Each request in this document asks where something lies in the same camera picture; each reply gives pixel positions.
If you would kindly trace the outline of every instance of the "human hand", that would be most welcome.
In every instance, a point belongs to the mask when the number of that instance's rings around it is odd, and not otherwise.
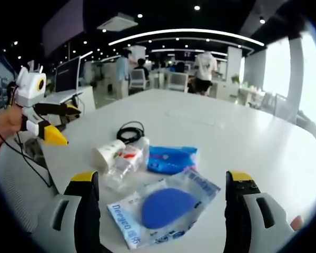
[[[296,216],[296,218],[290,223],[290,226],[294,231],[299,230],[303,227],[303,218],[300,215]]]
[[[6,139],[21,129],[22,108],[17,105],[11,106],[0,112],[0,135]]]

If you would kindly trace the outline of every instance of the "blue sponge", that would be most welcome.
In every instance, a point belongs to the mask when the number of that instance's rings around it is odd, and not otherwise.
[[[196,203],[195,197],[178,189],[156,191],[143,203],[143,225],[149,229],[163,228],[190,212]]]

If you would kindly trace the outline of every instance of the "white round table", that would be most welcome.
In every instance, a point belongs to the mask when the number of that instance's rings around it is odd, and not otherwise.
[[[144,124],[151,145],[198,147],[198,171],[221,188],[183,237],[136,252],[223,252],[227,170],[250,174],[260,190],[287,211],[288,222],[297,215],[308,217],[316,203],[316,140],[309,132],[261,111],[164,90],[138,93],[71,122],[64,131],[69,140],[66,147],[43,145],[59,192],[75,174],[95,170],[93,147],[114,140],[119,127],[132,120]],[[127,194],[139,182],[160,177],[141,172]],[[124,196],[107,190],[100,181],[101,243],[115,253],[129,250],[106,204]]]

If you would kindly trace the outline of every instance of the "plastic packaging bag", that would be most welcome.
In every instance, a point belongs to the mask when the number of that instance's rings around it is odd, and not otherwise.
[[[157,190],[176,188],[194,196],[198,203],[194,209],[160,229],[147,229],[141,222],[144,200]],[[177,239],[197,221],[202,211],[219,193],[220,188],[192,169],[138,188],[121,201],[107,205],[130,249],[147,247]]]
[[[162,174],[177,174],[186,168],[196,169],[197,148],[150,146],[147,169]]]

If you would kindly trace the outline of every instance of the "white paper cup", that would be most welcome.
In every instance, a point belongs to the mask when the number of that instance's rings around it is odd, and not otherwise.
[[[115,140],[108,145],[93,149],[95,163],[101,173],[104,173],[114,165],[115,157],[125,148],[120,140]]]

